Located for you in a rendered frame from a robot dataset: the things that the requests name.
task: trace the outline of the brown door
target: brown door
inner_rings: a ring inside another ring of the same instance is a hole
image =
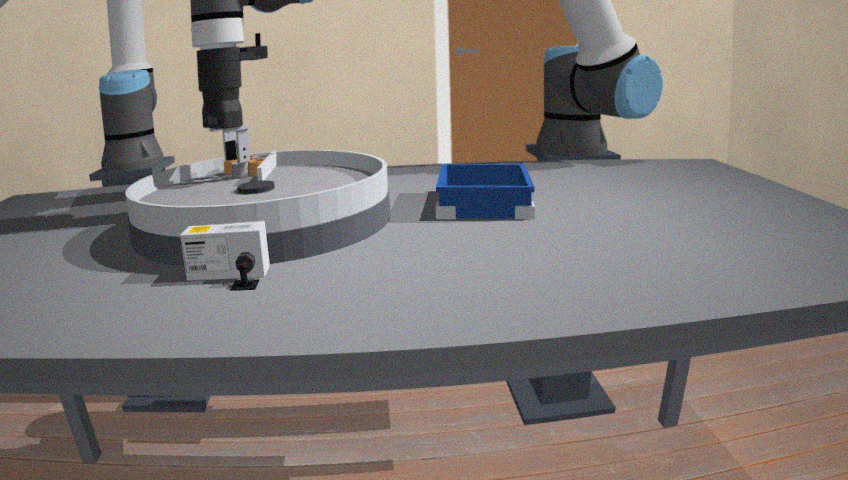
[[[545,50],[574,45],[558,0],[449,0],[454,163],[535,160]]]

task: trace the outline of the gray tabletop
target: gray tabletop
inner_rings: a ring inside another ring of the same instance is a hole
[[[662,328],[698,322],[713,322],[692,333],[700,344],[719,335],[715,348],[742,348],[768,339],[734,344],[731,324],[715,322],[757,318],[751,328],[762,328],[781,318],[781,341],[795,338],[784,315],[792,311],[804,328],[829,322],[810,335],[848,329],[848,210],[712,160],[528,169],[535,219],[436,221],[438,167],[391,168],[385,228],[274,264],[249,292],[186,282],[179,268],[135,254],[118,188],[7,199],[0,359],[470,359],[486,346],[513,345],[520,356],[535,345],[542,355],[554,345],[546,341],[622,332],[683,342],[685,330]],[[651,338],[643,348],[662,344]]]

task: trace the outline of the blue joint cap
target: blue joint cap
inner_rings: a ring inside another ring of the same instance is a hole
[[[150,85],[147,70],[107,73],[100,77],[100,93],[103,95],[127,95]]]
[[[572,53],[577,53],[579,49],[577,45],[568,45],[564,47],[551,47],[545,50],[545,63],[550,62],[551,60],[561,57],[563,55],[569,55]]]
[[[627,62],[615,86],[615,109],[622,118],[643,118],[662,96],[662,71],[651,57],[638,55]]]

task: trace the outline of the blue plastic container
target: blue plastic container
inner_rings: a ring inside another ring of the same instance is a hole
[[[442,165],[439,205],[456,207],[457,219],[515,218],[515,207],[530,205],[533,181],[521,163]]]

